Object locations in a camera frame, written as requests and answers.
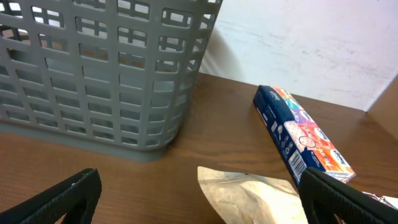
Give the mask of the dried mushroom bag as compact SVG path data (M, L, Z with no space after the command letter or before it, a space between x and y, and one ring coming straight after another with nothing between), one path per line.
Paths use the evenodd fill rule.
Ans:
M380 195L376 195L376 194L372 194L369 192L363 192L365 195L373 198L374 200L377 200L385 205L388 205L394 209L398 209L398 198L394 198L394 197L388 197L388 196L380 196Z

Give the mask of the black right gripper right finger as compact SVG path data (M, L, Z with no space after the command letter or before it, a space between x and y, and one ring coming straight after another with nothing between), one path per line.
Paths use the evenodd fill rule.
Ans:
M396 209L313 167L302 172L298 192L311 224L397 223Z

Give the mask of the blue tissue multipack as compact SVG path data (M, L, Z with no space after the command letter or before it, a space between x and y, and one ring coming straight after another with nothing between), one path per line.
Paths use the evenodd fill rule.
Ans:
M296 185L308 167L343 183L356 176L326 134L287 90L260 85L253 103Z

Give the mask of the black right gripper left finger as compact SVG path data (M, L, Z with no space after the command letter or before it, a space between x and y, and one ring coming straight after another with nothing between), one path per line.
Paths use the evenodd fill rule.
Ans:
M83 169L1 212L1 223L91 223L101 191L98 170Z

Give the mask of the beige paper pouch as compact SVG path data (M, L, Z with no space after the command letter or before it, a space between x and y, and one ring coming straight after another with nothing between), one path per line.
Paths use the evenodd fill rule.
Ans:
M225 223L307 223L301 199L282 179L197 167L199 186Z

